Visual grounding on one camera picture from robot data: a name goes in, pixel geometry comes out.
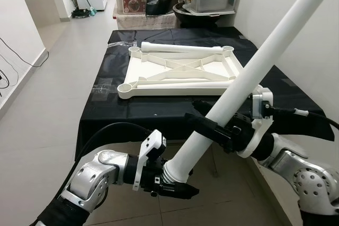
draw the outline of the broom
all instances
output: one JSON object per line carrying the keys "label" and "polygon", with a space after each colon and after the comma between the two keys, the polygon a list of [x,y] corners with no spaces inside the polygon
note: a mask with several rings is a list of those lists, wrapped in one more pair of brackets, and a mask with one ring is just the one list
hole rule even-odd
{"label": "broom", "polygon": [[90,10],[89,10],[90,11],[90,16],[94,16],[96,14],[97,10],[94,9],[94,7],[91,6],[91,4],[90,4],[90,2],[88,0],[86,0],[86,1],[87,1],[88,5],[90,6]]}

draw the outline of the table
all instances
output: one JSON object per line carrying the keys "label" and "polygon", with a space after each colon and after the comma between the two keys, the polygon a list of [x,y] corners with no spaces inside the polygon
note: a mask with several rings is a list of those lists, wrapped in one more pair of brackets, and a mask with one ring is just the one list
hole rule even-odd
{"label": "table", "polygon": [[[117,86],[123,83],[127,72],[130,46],[140,46],[142,41],[152,43],[182,44],[191,46],[232,46],[235,55],[244,66],[257,48],[235,28],[216,29],[163,29],[113,31],[100,70],[87,100],[79,123],[76,156],[84,144],[100,128],[115,122],[139,124],[150,130],[158,129],[167,140],[186,139],[191,131],[185,126],[185,113],[199,114],[192,106],[194,100],[215,103],[219,96],[144,96],[119,99]],[[274,95],[274,106],[299,108],[324,115],[313,102],[282,71],[274,66],[262,80]],[[249,116],[250,101],[239,109]],[[334,140],[330,126],[323,120],[303,116],[275,117],[270,132],[279,134],[310,135]],[[115,133],[111,140],[119,142]]]}

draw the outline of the floor tile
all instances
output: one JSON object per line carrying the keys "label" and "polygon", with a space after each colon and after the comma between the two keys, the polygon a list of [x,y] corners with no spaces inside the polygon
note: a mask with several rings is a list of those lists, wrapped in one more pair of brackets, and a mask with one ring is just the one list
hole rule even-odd
{"label": "floor tile", "polygon": [[255,199],[223,202],[162,213],[163,225],[281,226],[275,213]]}
{"label": "floor tile", "polygon": [[235,153],[226,154],[216,143],[214,143],[212,147],[218,172],[222,172],[223,174],[230,173],[232,171],[238,172],[238,174],[241,174],[243,180],[246,182],[246,185],[251,190],[253,196],[265,196],[261,185],[259,184],[253,171],[250,169],[246,159],[241,158]]}
{"label": "floor tile", "polygon": [[1,225],[29,225],[37,218],[64,181],[73,150],[67,145],[1,154]]}
{"label": "floor tile", "polygon": [[78,99],[13,104],[0,121],[0,153],[75,145],[84,105]]}
{"label": "floor tile", "polygon": [[[178,148],[169,146],[164,157],[172,158]],[[188,180],[188,184],[198,188],[200,193],[191,200],[159,197],[161,211],[166,212],[225,201],[245,201],[254,197],[241,170],[239,170],[247,167],[246,162],[238,160],[234,155],[224,154],[222,156],[225,159],[220,160],[215,157],[218,169],[218,176],[216,176],[211,148],[207,150],[193,168],[193,175]]]}
{"label": "floor tile", "polygon": [[158,214],[158,198],[149,193],[132,191],[132,185],[110,186],[103,205],[88,218],[86,225],[128,219],[137,216]]}
{"label": "floor tile", "polygon": [[104,12],[67,23],[67,30],[49,49],[49,59],[36,68],[16,101],[88,98],[108,39],[118,29],[112,18],[115,0],[108,1]]}
{"label": "floor tile", "polygon": [[107,222],[99,224],[100,226],[161,226],[162,220],[160,214],[145,215],[131,219]]}

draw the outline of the baseboard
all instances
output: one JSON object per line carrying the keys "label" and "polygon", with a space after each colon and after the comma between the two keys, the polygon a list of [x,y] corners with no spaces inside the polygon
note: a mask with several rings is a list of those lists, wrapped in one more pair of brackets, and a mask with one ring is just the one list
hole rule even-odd
{"label": "baseboard", "polygon": [[[34,66],[40,65],[45,57],[47,57],[47,49],[44,48],[43,51],[38,55],[38,57],[35,59],[35,62],[33,63]],[[25,74],[19,79],[17,82],[16,87],[10,92],[7,99],[0,105],[0,120],[3,118],[3,116],[6,114],[8,109],[11,107],[12,103],[16,99],[17,95],[20,93],[22,88],[26,85],[28,80],[31,78],[33,73],[35,72],[37,68],[30,66],[28,70],[25,72]]]}
{"label": "baseboard", "polygon": [[249,165],[249,167],[251,168],[253,174],[255,175],[256,179],[258,180],[258,182],[262,186],[263,191],[265,192],[267,198],[271,202],[271,205],[274,208],[275,213],[279,217],[280,221],[283,223],[284,226],[292,226],[291,221],[289,220],[289,218],[285,214],[284,209],[281,207],[279,201],[276,199],[276,197],[275,197],[274,193],[272,192],[270,186],[266,182],[265,178],[261,174],[260,170],[256,166],[253,159],[251,157],[248,157],[248,158],[246,158],[246,161],[247,161],[247,164]]}
{"label": "baseboard", "polygon": [[68,21],[70,21],[70,17],[71,17],[72,15],[70,15],[69,17],[66,17],[66,18],[60,18],[60,21],[61,22],[68,22]]}

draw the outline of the white rod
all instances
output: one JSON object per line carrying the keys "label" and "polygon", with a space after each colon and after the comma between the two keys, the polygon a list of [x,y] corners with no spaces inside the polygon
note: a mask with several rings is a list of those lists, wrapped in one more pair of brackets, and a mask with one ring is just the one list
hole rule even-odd
{"label": "white rod", "polygon": [[233,80],[226,82],[190,82],[190,83],[160,83],[138,85],[138,88],[227,88]]}
{"label": "white rod", "polygon": [[222,47],[197,47],[197,46],[184,46],[184,45],[171,45],[171,44],[157,44],[150,42],[141,43],[142,52],[199,52],[199,53],[211,53],[222,54],[224,51]]}
{"label": "white rod", "polygon": [[[221,126],[228,123],[322,1],[297,0],[294,3],[253,58],[216,102],[207,114],[207,118],[218,122]],[[186,182],[188,173],[211,144],[211,140],[193,132],[173,159],[165,164],[164,178],[172,182]]]}

